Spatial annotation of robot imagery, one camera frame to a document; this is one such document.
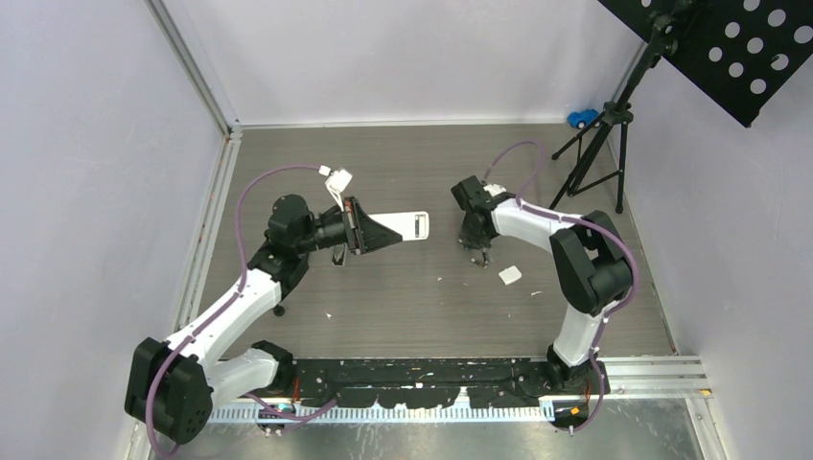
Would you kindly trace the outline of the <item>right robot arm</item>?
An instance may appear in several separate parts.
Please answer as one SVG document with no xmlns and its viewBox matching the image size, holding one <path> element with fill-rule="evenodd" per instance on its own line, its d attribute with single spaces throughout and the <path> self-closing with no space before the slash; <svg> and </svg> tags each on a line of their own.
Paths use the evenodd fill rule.
<svg viewBox="0 0 813 460">
<path fill-rule="evenodd" d="M 560 213 L 528 203 L 472 175 L 451 188 L 464 213 L 458 236 L 466 248 L 488 252 L 493 239 L 513 238 L 553 258 L 567 308 L 541 366 L 542 383 L 571 393 L 597 366 L 600 337 L 610 316 L 637 288 L 639 268 L 603 212 Z"/>
</svg>

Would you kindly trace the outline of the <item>white remote control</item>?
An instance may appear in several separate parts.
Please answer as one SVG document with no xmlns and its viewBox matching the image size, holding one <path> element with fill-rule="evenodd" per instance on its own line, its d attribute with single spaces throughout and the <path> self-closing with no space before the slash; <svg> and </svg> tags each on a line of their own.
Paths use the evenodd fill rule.
<svg viewBox="0 0 813 460">
<path fill-rule="evenodd" d="M 430 215 L 426 211 L 379 213 L 370 218 L 399 233 L 404 242 L 423 241 L 430 235 Z"/>
</svg>

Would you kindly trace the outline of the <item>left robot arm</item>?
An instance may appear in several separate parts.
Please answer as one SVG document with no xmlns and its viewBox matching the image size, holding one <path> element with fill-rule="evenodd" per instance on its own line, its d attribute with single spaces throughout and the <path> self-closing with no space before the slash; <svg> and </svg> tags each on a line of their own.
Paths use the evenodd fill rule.
<svg viewBox="0 0 813 460">
<path fill-rule="evenodd" d="M 258 389 L 272 397 L 293 387 L 293 355 L 267 340 L 243 354 L 223 354 L 257 319 L 299 285 L 312 253 L 344 249 L 363 255 L 430 233 L 425 211 L 367 214 L 347 196 L 315 214 L 300 195 L 272 206 L 264 241 L 244 262 L 235 284 L 201 316 L 164 340 L 145 338 L 134 350 L 124 408 L 179 445 L 192 441 L 213 410 Z"/>
</svg>

